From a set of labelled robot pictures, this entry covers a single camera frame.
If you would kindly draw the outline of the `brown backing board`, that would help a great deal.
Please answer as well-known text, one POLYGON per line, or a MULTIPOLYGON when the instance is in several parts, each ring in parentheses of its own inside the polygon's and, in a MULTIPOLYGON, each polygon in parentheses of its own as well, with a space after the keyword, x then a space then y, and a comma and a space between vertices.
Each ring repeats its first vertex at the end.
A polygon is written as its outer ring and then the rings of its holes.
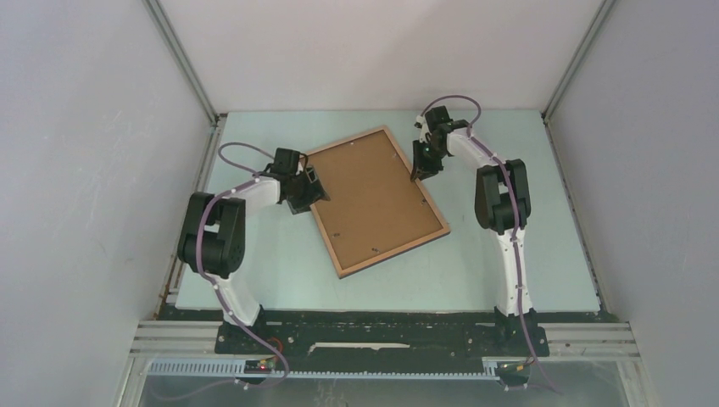
POLYGON ((311 212, 339 278, 450 233, 385 125, 317 148, 309 163, 330 197, 311 212))

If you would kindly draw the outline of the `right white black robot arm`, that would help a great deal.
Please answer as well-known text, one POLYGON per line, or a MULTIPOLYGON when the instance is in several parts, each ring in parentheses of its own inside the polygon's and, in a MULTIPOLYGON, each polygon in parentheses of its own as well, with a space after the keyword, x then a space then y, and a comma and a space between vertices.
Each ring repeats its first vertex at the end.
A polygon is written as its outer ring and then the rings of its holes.
POLYGON ((495 238, 503 275, 496 308, 506 317, 530 313, 524 237, 532 206, 525 163, 502 159, 474 135, 471 122, 451 119, 444 106, 422 111, 415 127, 420 134, 412 142, 410 179, 439 174, 446 157, 462 159, 474 172, 475 216, 479 226, 495 238))

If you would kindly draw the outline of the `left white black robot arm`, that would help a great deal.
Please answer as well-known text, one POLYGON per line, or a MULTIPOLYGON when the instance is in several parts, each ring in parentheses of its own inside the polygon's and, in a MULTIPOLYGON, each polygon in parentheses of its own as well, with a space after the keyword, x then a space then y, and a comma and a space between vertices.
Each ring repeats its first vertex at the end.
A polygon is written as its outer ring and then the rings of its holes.
POLYGON ((308 154, 277 148, 271 157, 263 170, 254 170, 240 185, 218 193, 192 193, 176 250, 177 258, 212 287, 224 320, 239 326, 236 343, 252 354, 265 348, 268 331, 256 322, 263 310, 259 301, 247 286, 233 281, 246 253, 247 218, 282 203, 292 214, 302 214, 330 199, 308 154))

